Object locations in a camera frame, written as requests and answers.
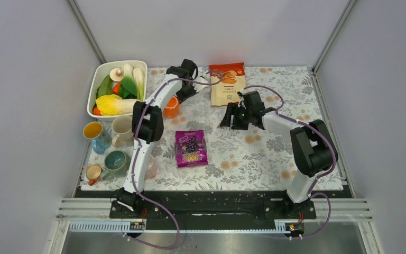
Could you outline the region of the orange mug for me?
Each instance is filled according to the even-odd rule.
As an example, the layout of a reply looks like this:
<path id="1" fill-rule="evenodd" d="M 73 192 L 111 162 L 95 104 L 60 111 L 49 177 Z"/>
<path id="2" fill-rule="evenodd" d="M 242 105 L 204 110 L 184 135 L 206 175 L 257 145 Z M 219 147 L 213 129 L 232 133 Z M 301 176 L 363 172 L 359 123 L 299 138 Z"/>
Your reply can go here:
<path id="1" fill-rule="evenodd" d="M 179 114 L 179 106 L 180 102 L 176 96 L 172 96 L 172 98 L 166 104 L 162 114 L 167 119 L 172 119 L 178 116 Z"/>

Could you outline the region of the purple candy bag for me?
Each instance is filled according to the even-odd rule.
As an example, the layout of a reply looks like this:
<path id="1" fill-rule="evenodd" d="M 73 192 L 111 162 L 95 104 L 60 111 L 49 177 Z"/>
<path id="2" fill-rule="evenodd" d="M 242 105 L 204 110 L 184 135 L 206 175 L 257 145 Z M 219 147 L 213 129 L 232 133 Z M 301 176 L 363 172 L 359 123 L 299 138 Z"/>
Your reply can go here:
<path id="1" fill-rule="evenodd" d="M 175 152 L 178 168 L 208 165 L 204 131 L 176 131 Z"/>

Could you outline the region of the pink plastic cup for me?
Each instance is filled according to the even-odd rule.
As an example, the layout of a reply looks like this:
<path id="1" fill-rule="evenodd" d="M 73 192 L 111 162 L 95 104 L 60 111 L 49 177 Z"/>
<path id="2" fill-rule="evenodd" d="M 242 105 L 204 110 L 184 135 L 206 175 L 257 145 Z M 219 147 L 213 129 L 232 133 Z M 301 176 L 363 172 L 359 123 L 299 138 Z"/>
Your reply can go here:
<path id="1" fill-rule="evenodd" d="M 157 174 L 157 171 L 158 171 L 157 162 L 156 162 L 155 158 L 152 155 L 150 155 L 150 161 L 149 161 L 148 168 L 147 168 L 147 170 L 145 172 L 144 179 L 148 180 L 148 179 L 155 178 L 156 174 Z"/>

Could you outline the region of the blue butterfly mug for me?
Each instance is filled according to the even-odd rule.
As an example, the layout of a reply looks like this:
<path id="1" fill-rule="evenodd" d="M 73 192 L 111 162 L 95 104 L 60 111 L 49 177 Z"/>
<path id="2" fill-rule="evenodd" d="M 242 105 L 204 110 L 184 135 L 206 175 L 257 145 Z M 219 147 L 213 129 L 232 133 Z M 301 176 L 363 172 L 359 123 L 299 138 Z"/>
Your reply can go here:
<path id="1" fill-rule="evenodd" d="M 97 121 L 88 123 L 83 131 L 83 136 L 90 141 L 92 149 L 98 155 L 103 155 L 112 144 L 112 137 L 105 127 Z"/>

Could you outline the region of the green ceramic mug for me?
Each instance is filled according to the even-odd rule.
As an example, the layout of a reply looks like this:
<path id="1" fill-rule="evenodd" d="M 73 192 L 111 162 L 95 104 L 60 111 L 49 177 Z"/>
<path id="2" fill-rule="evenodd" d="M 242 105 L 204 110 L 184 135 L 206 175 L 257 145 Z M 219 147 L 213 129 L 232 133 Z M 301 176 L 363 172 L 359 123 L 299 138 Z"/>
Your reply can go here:
<path id="1" fill-rule="evenodd" d="M 104 169 L 100 174 L 102 180 L 126 177 L 130 156 L 124 151 L 115 150 L 110 152 L 104 160 Z"/>

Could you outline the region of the small orange cup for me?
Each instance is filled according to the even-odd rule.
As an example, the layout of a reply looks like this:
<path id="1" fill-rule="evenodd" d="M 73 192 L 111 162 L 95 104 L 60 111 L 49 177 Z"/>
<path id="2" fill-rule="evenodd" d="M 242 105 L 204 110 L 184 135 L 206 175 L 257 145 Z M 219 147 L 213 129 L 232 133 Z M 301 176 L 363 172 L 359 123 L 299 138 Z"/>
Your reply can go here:
<path id="1" fill-rule="evenodd" d="M 97 182 L 102 181 L 103 169 L 101 168 L 100 165 L 92 165 L 88 167 L 85 175 L 88 179 L 88 185 L 93 186 Z"/>

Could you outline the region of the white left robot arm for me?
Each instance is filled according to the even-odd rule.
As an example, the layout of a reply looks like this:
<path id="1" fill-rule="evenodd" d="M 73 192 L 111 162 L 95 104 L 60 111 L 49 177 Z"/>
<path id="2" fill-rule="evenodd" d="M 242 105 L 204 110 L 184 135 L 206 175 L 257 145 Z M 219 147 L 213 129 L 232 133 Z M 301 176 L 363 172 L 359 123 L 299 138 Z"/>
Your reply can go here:
<path id="1" fill-rule="evenodd" d="M 132 130 L 134 146 L 126 181 L 117 192 L 115 208 L 121 208 L 129 217 L 142 213 L 141 192 L 145 186 L 145 173 L 149 168 L 151 153 L 164 131 L 163 110 L 176 96 L 178 103 L 197 94 L 193 80 L 198 76 L 197 65 L 184 59 L 179 67 L 166 70 L 163 84 L 143 102 L 134 105 Z"/>

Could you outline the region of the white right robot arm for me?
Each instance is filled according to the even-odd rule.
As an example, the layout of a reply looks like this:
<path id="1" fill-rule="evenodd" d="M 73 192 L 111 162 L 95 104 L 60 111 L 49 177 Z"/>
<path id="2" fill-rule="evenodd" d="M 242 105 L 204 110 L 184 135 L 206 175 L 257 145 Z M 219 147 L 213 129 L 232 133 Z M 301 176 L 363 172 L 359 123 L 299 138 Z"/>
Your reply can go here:
<path id="1" fill-rule="evenodd" d="M 284 215 L 297 217 L 302 203 L 309 200 L 317 181 L 336 167 L 338 152 L 322 120 L 310 123 L 283 115 L 277 108 L 266 107 L 257 91 L 238 93 L 239 102 L 227 104 L 221 127 L 247 130 L 250 125 L 278 134 L 288 133 L 297 174 L 282 203 Z"/>

